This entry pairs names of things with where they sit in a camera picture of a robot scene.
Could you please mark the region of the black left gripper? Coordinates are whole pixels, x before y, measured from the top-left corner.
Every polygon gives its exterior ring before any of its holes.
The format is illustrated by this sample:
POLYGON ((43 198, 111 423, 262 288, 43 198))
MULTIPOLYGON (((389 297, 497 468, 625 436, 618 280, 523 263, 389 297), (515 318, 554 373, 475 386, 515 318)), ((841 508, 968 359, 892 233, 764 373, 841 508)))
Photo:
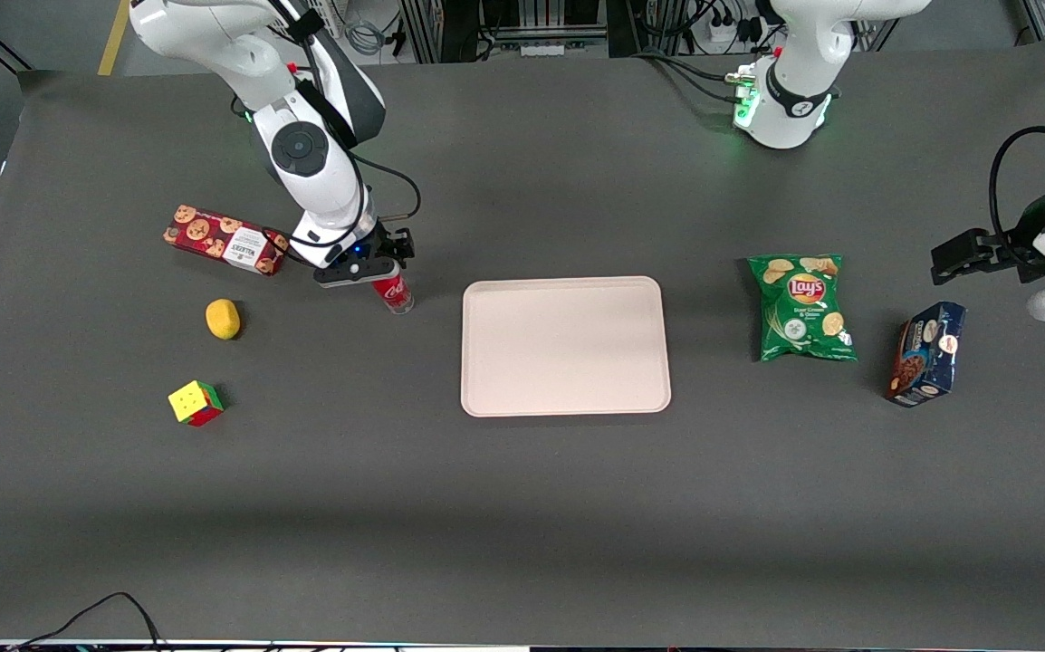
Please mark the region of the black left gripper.
MULTIPOLYGON (((1012 228, 1003 228, 999 212, 997 214, 997 235, 1004 251, 1000 259, 1011 260, 1022 283, 1045 278, 1045 254, 1037 248, 1037 238, 1044 234, 1045 194, 1030 202, 1012 228)), ((999 271, 997 235, 991 235, 983 228, 970 228, 934 247, 931 251, 932 284, 940 286, 965 275, 999 271)))

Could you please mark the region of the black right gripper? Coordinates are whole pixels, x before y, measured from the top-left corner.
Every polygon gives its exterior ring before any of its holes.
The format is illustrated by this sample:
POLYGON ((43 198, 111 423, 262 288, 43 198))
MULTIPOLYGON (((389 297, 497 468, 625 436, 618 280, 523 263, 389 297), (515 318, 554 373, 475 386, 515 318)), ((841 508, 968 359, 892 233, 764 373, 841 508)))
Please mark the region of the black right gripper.
POLYGON ((407 261, 415 257, 415 245, 409 228, 398 228, 390 231, 382 222, 377 222, 367 236, 369 250, 367 260, 372 263, 389 261, 398 267, 407 269, 407 261))

